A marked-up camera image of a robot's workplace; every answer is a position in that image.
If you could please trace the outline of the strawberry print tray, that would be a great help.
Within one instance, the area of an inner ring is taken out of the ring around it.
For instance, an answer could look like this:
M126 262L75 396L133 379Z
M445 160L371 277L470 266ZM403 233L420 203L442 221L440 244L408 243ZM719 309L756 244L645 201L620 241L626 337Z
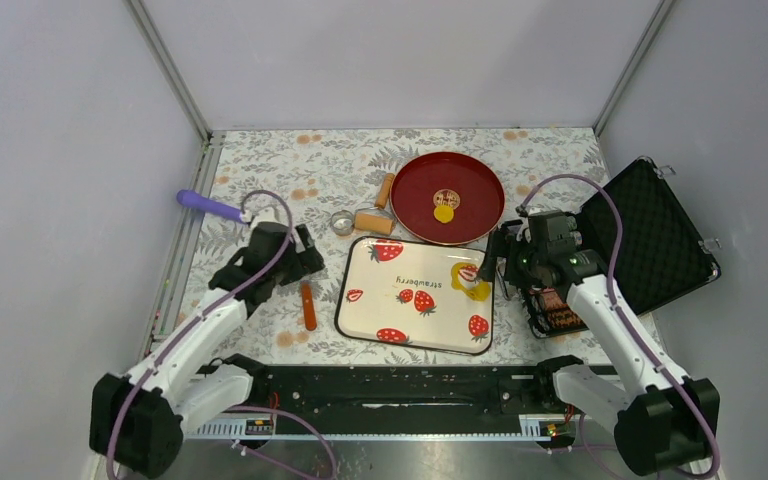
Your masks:
M362 237L349 250L335 327L357 340L481 355L493 338L494 286L490 299L473 301L451 287L450 272L483 258L477 249Z

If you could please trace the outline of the yellow dough scrap strip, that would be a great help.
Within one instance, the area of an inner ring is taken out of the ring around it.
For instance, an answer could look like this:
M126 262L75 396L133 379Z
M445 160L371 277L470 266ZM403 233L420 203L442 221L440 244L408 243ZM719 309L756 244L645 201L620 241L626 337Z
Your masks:
M468 299L484 302L492 297L493 287L478 278L478 267L472 263L459 262L452 266L451 287L463 293Z

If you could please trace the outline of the yellow dough lump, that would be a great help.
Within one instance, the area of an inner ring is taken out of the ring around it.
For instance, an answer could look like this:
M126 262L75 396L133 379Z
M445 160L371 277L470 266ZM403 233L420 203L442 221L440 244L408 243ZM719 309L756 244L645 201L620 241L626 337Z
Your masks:
M455 209L449 205L436 205L433 210L434 219L441 224L450 223L455 216Z

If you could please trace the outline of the purple handle tool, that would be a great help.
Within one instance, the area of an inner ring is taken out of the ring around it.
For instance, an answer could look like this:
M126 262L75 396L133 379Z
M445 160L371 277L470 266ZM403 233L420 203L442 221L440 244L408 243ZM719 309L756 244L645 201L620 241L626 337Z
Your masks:
M237 223L243 223L243 213L238 207L205 197L194 190L179 190L175 196L182 207L211 214Z

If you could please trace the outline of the wooden dough roller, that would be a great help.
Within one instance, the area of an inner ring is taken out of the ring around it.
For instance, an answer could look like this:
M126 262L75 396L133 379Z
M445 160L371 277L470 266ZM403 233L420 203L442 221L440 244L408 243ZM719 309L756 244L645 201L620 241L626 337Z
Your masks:
M354 228L363 232L391 235L395 226L395 216L388 210L390 191L395 179L394 173L387 173L370 206L359 208L354 214Z

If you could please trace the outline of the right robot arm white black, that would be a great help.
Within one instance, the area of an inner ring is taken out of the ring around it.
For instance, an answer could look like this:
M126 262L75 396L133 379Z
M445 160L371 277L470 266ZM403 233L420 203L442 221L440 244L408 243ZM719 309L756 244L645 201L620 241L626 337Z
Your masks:
M505 262L503 281L528 290L549 288L592 332L622 384L615 386L573 360L533 386L535 402L557 412L570 404L613 434L629 470L639 476L681 469L708 459L717 474L720 395L708 379L692 379L659 348L621 296L613 270L575 239L560 211L523 220L526 231L506 222L489 233L478 276L493 281Z

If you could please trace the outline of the red round plate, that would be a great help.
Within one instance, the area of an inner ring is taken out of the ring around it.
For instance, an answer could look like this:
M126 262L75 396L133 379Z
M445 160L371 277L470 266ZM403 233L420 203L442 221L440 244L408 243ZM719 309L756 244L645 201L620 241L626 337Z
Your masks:
M505 192L495 172L481 161L455 152L420 155L396 174L390 206L398 222L413 236L440 245L462 245L481 239L503 216ZM436 205L455 209L441 224Z

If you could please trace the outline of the metal ring cutter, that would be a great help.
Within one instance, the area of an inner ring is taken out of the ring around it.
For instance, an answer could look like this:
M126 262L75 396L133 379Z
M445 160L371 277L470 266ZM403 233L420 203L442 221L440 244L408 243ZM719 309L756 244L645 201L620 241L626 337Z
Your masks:
M355 214L348 210L334 212L330 217L330 228L337 236L349 236L354 232Z

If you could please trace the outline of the orange handle metal scraper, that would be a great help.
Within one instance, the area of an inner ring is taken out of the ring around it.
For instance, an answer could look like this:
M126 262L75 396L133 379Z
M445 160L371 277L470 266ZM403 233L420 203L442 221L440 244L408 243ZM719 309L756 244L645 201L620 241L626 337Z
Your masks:
M318 326L312 288L309 282L300 284L304 325L307 331L315 331Z

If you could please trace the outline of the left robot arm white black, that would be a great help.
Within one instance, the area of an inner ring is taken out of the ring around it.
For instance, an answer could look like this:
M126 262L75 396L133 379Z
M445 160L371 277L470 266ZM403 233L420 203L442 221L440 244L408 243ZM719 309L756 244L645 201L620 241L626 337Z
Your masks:
M195 375L276 287L324 267L306 225L255 223L248 243L213 274L194 314L125 374L98 380L90 449L110 468L155 479L174 462L186 434L235 404L248 411L264 407L271 387L245 367L223 364L203 380Z

